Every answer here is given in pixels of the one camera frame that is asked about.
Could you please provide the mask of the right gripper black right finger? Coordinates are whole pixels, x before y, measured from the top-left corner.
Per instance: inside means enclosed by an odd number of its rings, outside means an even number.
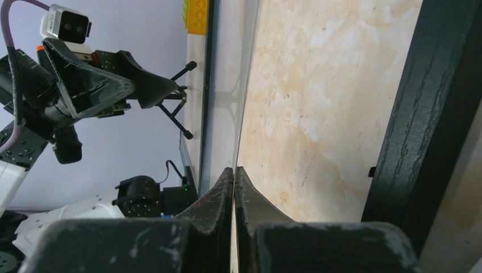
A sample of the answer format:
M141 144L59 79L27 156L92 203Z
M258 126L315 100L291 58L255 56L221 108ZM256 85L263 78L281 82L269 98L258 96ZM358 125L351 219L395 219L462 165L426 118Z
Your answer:
M234 178L240 272L420 272L407 236L385 222L297 222Z

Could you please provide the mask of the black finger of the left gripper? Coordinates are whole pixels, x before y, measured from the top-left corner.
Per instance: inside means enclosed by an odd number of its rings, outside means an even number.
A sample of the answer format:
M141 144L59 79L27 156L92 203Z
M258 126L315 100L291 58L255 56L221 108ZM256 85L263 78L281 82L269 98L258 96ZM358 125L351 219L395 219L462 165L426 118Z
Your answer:
M179 87L174 80L143 69L128 51L118 51L115 61L118 74L134 82L134 95L142 109L156 106Z

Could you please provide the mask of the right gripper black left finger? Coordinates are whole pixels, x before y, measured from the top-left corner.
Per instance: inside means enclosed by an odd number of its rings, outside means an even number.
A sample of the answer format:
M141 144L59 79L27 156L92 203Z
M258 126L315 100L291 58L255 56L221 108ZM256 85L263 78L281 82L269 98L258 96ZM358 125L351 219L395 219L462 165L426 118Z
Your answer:
M234 171L171 219L52 224L20 272L229 272Z

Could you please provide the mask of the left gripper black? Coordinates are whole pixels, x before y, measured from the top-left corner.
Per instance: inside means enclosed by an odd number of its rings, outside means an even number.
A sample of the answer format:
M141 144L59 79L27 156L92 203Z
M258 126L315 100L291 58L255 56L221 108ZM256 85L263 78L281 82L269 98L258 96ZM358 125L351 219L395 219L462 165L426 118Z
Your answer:
M42 45L53 75L21 49L1 58L1 104L11 114L19 105L25 126L69 128L135 90L132 80L82 61L61 40L46 38Z

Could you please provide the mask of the black picture frame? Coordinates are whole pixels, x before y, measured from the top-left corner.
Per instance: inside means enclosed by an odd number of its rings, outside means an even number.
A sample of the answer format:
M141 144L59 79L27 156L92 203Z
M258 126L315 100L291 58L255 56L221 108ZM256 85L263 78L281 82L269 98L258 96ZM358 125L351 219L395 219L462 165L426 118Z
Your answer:
M392 224L418 259L480 101L480 1L260 1L226 168L297 222ZM231 216L238 251L234 186Z

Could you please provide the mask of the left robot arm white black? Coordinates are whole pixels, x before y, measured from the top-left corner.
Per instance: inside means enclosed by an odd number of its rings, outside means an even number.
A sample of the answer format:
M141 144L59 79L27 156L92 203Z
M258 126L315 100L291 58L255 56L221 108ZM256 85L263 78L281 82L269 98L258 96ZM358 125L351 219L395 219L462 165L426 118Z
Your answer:
M16 193L11 208L39 212L57 209L114 189L120 181L147 175L163 187L181 185L185 174L180 130L153 107L133 102L126 114L89 118L75 125L82 159L60 164L51 147L40 156Z

